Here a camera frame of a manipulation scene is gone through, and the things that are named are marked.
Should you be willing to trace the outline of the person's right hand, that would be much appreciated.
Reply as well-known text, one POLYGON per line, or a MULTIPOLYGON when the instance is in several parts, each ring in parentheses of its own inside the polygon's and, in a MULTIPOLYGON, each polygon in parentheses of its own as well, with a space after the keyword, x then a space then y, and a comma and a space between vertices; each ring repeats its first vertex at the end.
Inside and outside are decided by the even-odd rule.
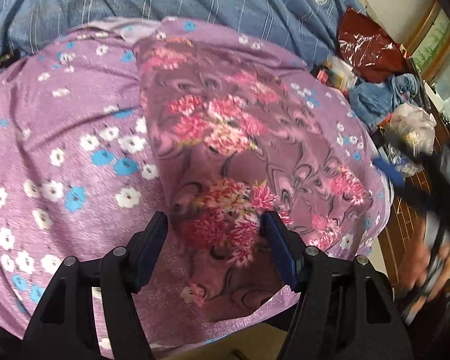
MULTIPOLYGON (((403 289, 412 289, 415 285, 422 286, 427 277, 427 268, 431 257, 430 249, 424 243, 425 222, 418 225, 406 252, 401 260, 398 269, 399 284, 403 289)), ((445 244, 440 248, 440 258, 444 261, 441 274, 439 275, 433 290, 428 296, 422 296, 418 301, 418 306, 433 300, 450 278, 450 244, 445 244)))

